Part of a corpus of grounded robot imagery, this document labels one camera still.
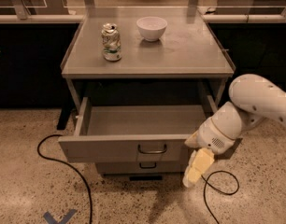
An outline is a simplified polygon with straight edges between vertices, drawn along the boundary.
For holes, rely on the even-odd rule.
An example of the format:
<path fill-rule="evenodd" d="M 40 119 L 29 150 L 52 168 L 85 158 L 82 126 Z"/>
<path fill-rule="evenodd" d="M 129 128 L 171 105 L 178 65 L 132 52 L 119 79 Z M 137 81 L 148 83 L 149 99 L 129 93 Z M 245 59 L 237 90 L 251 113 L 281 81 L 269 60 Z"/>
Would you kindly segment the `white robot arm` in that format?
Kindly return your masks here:
<path fill-rule="evenodd" d="M 264 77 L 245 74 L 236 77 L 229 86 L 230 100 L 207 118 L 188 137 L 185 145 L 193 147 L 183 177 L 189 188 L 221 155 L 232 147 L 245 131 L 272 119 L 286 127 L 286 92 Z"/>

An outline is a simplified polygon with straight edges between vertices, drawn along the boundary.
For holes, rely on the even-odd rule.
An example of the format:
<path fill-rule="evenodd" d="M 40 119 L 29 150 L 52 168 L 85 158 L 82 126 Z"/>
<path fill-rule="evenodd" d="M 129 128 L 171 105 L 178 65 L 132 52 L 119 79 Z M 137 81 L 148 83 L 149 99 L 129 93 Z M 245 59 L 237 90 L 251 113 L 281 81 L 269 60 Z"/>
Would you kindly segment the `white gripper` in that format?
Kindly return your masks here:
<path fill-rule="evenodd" d="M 182 183 L 186 188 L 192 187 L 214 162 L 214 154 L 221 155 L 228 150 L 234 140 L 225 136 L 208 118 L 184 142 L 187 147 L 200 148 L 189 159 Z"/>

